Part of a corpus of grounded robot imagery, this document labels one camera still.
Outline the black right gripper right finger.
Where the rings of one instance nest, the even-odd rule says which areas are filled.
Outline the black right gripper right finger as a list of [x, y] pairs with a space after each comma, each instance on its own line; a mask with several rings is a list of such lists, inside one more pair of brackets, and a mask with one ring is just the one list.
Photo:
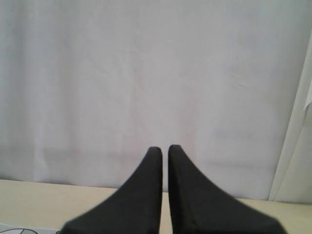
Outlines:
[[284, 234], [281, 223], [211, 182], [180, 145], [168, 150], [168, 193], [175, 234]]

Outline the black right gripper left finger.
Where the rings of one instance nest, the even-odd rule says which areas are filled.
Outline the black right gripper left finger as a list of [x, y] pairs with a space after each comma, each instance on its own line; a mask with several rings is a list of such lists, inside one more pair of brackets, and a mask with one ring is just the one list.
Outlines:
[[157, 234], [162, 206], [162, 151], [150, 147], [134, 173], [105, 201], [66, 222], [61, 234]]

